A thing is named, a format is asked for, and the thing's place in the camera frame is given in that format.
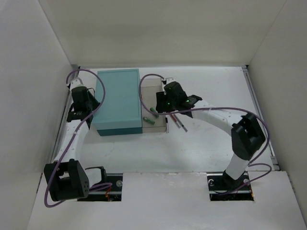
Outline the green tube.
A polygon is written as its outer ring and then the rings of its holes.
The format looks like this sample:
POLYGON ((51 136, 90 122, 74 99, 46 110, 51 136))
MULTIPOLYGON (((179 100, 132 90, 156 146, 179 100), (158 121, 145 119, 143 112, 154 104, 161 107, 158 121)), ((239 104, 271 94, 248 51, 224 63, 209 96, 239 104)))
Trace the green tube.
POLYGON ((152 115, 153 115, 155 118, 158 118, 158 117, 159 117, 158 112, 157 112, 153 107, 150 108, 150 111, 152 112, 152 115))
POLYGON ((147 118, 147 117, 143 117, 144 122, 150 124, 150 125, 155 125, 155 121, 147 118))

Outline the clear acrylic drawer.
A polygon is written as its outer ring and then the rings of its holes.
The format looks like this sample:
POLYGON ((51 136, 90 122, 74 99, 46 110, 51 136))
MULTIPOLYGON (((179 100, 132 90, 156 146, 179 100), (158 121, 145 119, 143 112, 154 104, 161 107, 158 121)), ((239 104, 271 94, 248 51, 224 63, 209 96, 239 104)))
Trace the clear acrylic drawer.
MULTIPOLYGON (((152 76, 143 80, 141 85, 141 97, 148 109, 156 109, 156 93, 163 90, 160 78, 152 76)), ((154 116, 142 107, 142 131, 143 133, 167 133, 168 123, 164 115, 154 116)))

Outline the teal makeup organizer box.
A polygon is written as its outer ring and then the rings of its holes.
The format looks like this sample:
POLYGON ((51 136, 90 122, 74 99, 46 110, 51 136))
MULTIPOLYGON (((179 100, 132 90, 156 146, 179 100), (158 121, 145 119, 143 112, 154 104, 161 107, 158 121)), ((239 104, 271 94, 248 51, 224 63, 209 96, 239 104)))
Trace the teal makeup organizer box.
POLYGON ((98 134, 102 137, 141 134, 139 70, 102 70, 98 71, 97 75, 106 90, 105 100, 92 120, 98 134))

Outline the grey makeup pencil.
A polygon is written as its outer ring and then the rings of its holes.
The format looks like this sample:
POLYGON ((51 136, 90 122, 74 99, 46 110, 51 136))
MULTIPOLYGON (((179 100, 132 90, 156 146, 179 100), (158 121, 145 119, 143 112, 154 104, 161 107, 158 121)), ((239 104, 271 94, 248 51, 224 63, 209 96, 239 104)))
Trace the grey makeup pencil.
POLYGON ((181 125, 181 127, 183 128, 183 130, 185 132, 188 132, 187 128, 184 126, 184 124, 182 123, 182 121, 179 119, 179 117, 177 115, 174 115, 174 117, 176 118, 176 120, 178 121, 178 123, 181 125))

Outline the red white makeup pencil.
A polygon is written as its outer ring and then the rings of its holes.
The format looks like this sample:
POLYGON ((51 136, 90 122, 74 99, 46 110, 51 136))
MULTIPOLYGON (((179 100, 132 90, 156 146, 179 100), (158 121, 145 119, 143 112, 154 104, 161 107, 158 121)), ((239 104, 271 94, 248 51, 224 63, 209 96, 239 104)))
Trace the red white makeup pencil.
POLYGON ((176 124, 176 126, 178 128, 181 128, 181 125, 179 124, 179 122, 177 121, 177 119, 173 116, 173 115, 170 115, 171 119, 173 120, 173 122, 176 124))

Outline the black silver makeup pencil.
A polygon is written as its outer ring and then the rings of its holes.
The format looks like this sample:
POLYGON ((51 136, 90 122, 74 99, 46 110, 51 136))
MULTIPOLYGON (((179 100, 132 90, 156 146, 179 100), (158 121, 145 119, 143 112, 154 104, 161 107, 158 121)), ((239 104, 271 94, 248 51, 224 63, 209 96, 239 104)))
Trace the black silver makeup pencil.
POLYGON ((166 133, 169 133, 169 125, 168 125, 168 118, 165 117, 165 126, 166 126, 166 133))

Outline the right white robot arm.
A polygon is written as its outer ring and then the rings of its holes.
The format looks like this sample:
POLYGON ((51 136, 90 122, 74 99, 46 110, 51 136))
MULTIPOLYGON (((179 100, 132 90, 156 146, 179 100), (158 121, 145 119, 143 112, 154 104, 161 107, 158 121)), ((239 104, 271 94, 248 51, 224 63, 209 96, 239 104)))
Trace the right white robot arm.
POLYGON ((156 110, 173 114, 178 111, 193 119, 211 124, 231 137, 233 156, 222 175, 225 188, 232 190, 243 182, 243 174, 253 155, 265 142, 260 118, 245 110, 244 115, 235 114, 235 108, 217 108, 197 95, 188 96, 181 85, 173 79, 163 80, 164 89, 156 93, 156 110))

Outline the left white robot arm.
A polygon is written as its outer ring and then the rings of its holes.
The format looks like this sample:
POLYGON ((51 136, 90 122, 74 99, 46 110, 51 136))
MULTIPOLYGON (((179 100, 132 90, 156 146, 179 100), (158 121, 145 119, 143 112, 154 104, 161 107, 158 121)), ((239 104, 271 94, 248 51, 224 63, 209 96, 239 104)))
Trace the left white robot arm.
POLYGON ((78 85, 71 89, 70 106, 64 138, 52 163, 44 167, 47 182, 46 196, 56 203, 88 197, 91 191, 103 191, 110 185, 102 166, 83 168, 80 163, 82 146, 90 130, 93 111, 100 103, 89 90, 78 85))

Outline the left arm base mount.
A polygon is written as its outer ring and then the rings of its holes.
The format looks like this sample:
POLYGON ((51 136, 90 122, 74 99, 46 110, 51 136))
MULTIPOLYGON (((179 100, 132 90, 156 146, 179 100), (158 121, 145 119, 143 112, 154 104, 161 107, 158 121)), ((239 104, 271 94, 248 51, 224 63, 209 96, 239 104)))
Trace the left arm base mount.
POLYGON ((122 200, 123 174, 108 173, 107 182, 112 183, 108 188, 91 192, 87 198, 77 199, 78 202, 120 202, 122 200))

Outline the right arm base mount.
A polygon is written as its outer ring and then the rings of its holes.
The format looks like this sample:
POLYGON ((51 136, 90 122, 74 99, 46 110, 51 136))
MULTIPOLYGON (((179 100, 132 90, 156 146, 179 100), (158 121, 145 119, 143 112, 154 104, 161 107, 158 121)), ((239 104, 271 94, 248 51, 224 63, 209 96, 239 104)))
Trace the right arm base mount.
POLYGON ((236 185, 228 186, 222 173, 208 173, 207 182, 210 201, 254 201, 251 185, 243 185, 249 180, 244 173, 236 185))

